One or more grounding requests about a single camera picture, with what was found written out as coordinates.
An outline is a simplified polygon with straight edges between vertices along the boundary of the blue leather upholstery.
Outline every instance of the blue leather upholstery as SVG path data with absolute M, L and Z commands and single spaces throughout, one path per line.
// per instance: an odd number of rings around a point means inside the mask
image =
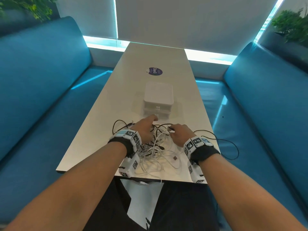
M 308 205 L 308 75 L 250 43 L 225 81 Z
M 234 142 L 239 148 L 239 158 L 229 160 L 229 162 L 264 187 L 308 228 L 308 221 L 272 164 L 260 140 L 252 131 L 229 89 L 223 82 L 215 82 L 217 84 L 198 82 L 197 85 L 214 133 L 220 139 Z M 206 132 L 199 132 L 199 134 L 211 137 L 211 134 Z M 228 158 L 233 159 L 237 156 L 237 150 L 231 143 L 218 141 L 218 144 L 221 153 Z M 219 207 L 218 218 L 222 225 L 221 230 L 231 230 Z
M 91 63 L 71 17 L 0 38 L 0 160 Z
M 74 85 L 103 72 L 92 67 Z M 9 223 L 34 197 L 58 179 L 56 167 L 70 146 L 110 73 L 69 90 L 0 165 L 0 223 Z

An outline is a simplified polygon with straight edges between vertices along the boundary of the white table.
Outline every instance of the white table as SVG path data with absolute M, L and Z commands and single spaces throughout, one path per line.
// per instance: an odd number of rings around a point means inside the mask
M 159 76 L 150 75 L 147 73 L 150 67 L 159 68 L 163 73 Z M 180 123 L 186 124 L 193 131 L 213 131 L 184 49 L 130 43 L 56 170 L 68 171 L 104 146 L 112 135 L 112 126 L 116 120 L 130 123 L 143 118 L 144 90 L 148 81 L 173 85 L 174 105 L 170 119 L 157 123 Z M 119 122 L 115 130 L 123 125 Z M 210 141 L 218 149 L 217 142 Z M 175 145 L 173 149 L 181 151 Z M 192 182 L 186 155 L 180 154 L 180 159 L 181 170 L 165 163 L 164 171 L 152 174 L 162 180 Z M 157 180 L 148 174 L 136 177 Z

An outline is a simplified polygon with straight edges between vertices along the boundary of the round sticker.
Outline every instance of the round sticker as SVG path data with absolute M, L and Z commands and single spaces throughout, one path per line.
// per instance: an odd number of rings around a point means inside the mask
M 161 75 L 163 73 L 161 69 L 158 69 L 156 67 L 150 67 L 149 69 L 147 69 L 147 72 L 151 75 Z

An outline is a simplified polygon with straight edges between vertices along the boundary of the person's leg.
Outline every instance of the person's leg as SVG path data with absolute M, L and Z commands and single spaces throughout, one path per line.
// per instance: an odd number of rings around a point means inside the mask
M 113 179 L 83 231 L 145 231 L 127 215 L 130 202 L 120 179 Z
M 165 182 L 160 192 L 151 231 L 219 231 L 206 184 Z

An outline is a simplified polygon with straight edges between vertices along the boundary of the hand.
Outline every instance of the hand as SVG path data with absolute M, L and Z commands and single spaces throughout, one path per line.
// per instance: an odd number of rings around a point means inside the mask
M 179 147 L 183 147 L 188 139 L 196 136 L 187 125 L 176 124 L 171 125 L 170 127 L 174 129 L 174 133 L 170 133 L 170 137 Z
M 158 118 L 154 114 L 146 118 L 141 119 L 131 128 L 134 131 L 138 131 L 142 144 L 148 143 L 153 139 L 153 134 L 150 132 L 152 130 L 152 124 L 157 121 Z

